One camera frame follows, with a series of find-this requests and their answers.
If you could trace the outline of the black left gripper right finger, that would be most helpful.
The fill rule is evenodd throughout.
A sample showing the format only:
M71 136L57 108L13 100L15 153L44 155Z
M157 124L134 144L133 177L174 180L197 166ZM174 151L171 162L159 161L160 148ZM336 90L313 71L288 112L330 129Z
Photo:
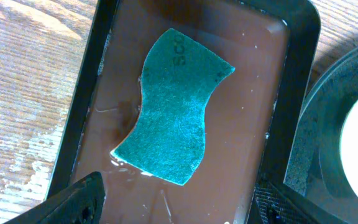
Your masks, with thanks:
M247 217L251 223L340 223L334 215L313 205L289 187L261 179L256 183Z

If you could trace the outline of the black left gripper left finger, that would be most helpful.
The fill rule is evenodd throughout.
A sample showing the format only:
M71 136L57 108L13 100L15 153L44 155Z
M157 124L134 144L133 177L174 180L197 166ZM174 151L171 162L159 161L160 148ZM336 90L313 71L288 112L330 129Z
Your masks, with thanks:
M92 172L6 224L98 224L104 201L102 175Z

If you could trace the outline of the green yellow sponge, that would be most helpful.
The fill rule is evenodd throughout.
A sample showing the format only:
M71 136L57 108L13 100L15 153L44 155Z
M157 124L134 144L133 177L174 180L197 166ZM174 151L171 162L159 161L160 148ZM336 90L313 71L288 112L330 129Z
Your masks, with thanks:
M235 68L185 34L168 29L148 52L140 76L139 117L111 155L185 185L203 160L205 110Z

